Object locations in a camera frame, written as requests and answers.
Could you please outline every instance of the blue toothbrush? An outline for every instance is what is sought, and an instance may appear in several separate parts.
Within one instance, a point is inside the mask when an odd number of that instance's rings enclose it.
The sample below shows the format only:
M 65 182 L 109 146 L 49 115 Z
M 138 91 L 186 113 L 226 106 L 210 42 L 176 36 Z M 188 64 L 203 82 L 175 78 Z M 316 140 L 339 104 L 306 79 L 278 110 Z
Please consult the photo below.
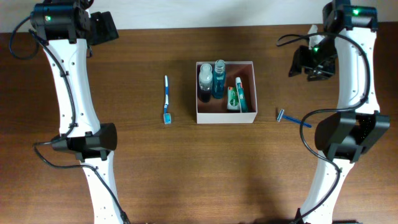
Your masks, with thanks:
M 164 76 L 164 86 L 165 86 L 165 102 L 164 102 L 164 114 L 163 120 L 164 124 L 171 124 L 172 123 L 172 115 L 167 113 L 167 107 L 169 106 L 169 80 L 167 79 L 167 75 Z
M 290 117 L 290 116 L 286 116 L 286 115 L 284 115 L 284 113 L 285 113 L 285 110 L 281 109 L 280 112 L 279 112 L 278 118 L 276 119 L 278 122 L 280 122 L 281 119 L 284 118 L 284 119 L 286 119 L 286 120 L 288 120 L 288 121 L 291 121 L 291 122 L 293 122 L 293 123 L 301 124 L 301 120 L 292 118 L 292 117 Z M 306 127 L 308 127 L 308 128 L 312 128 L 312 125 L 311 125 L 311 124 L 304 123 L 303 125 L 306 126 Z

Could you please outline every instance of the wooden table top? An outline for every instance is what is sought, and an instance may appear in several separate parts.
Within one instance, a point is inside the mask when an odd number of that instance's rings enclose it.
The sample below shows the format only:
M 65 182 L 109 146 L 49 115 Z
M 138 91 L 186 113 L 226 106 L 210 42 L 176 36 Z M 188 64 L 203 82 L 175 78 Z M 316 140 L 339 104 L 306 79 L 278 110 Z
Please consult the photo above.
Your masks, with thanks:
M 132 222 L 239 223 L 291 219 L 308 195 L 317 159 L 300 141 L 299 126 L 275 121 L 275 109 L 301 118 L 334 108 L 338 75 L 325 82 L 288 78 L 299 43 L 277 48 L 284 34 L 310 26 L 121 30 L 120 39 L 94 46 L 88 78 L 96 113 L 118 129 L 114 174 L 119 200 Z M 391 128 L 355 165 L 334 219 L 365 224 L 398 220 L 397 23 L 381 24 L 374 78 Z M 59 110 L 50 66 L 11 57 L 0 34 L 0 223 L 92 223 L 93 208 L 81 169 L 46 166 L 30 148 L 58 133 Z M 32 50 L 18 34 L 15 49 Z M 258 115 L 254 124 L 198 125 L 195 62 L 253 61 Z M 164 75 L 169 76 L 173 123 L 165 126 Z M 308 122 L 317 124 L 321 114 Z M 305 135 L 313 146 L 315 129 Z M 42 153 L 55 164 L 73 155 Z

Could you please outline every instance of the cardboard box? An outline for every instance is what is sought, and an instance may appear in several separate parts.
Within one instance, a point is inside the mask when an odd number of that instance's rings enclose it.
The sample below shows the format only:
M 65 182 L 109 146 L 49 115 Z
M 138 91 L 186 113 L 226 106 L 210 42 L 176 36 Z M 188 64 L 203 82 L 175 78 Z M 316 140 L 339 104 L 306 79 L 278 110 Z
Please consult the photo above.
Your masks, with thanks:
M 199 83 L 198 76 L 200 67 L 209 63 L 213 69 L 215 62 L 197 62 L 197 123 L 198 124 L 243 124 L 253 123 L 257 116 L 256 82 L 254 81 L 253 62 L 226 62 L 226 81 L 224 86 L 224 97 L 215 99 L 213 96 L 207 103 L 200 101 L 198 97 Z M 229 86 L 235 85 L 235 78 L 241 77 L 244 96 L 248 104 L 249 113 L 228 111 L 227 91 Z

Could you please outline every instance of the green indicator light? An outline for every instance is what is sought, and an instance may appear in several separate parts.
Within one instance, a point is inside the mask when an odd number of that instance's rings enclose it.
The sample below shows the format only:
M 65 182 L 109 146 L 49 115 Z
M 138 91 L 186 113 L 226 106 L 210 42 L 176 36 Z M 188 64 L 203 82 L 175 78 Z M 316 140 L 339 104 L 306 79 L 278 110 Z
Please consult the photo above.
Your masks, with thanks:
M 354 10 L 353 10 L 353 14 L 354 14 L 355 16 L 359 15 L 359 10 L 358 10 L 358 9 L 354 9 Z

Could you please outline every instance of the white background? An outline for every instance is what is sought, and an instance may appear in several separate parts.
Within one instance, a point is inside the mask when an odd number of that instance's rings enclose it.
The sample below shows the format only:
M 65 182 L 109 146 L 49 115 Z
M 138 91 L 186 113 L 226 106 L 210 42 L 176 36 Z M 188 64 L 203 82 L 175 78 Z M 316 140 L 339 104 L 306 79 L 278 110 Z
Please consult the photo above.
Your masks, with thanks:
M 331 0 L 95 0 L 91 12 L 110 11 L 118 29 L 259 26 L 322 23 Z M 0 0 L 0 32 L 11 32 L 38 0 Z M 375 6 L 379 21 L 398 21 L 398 0 L 352 0 Z

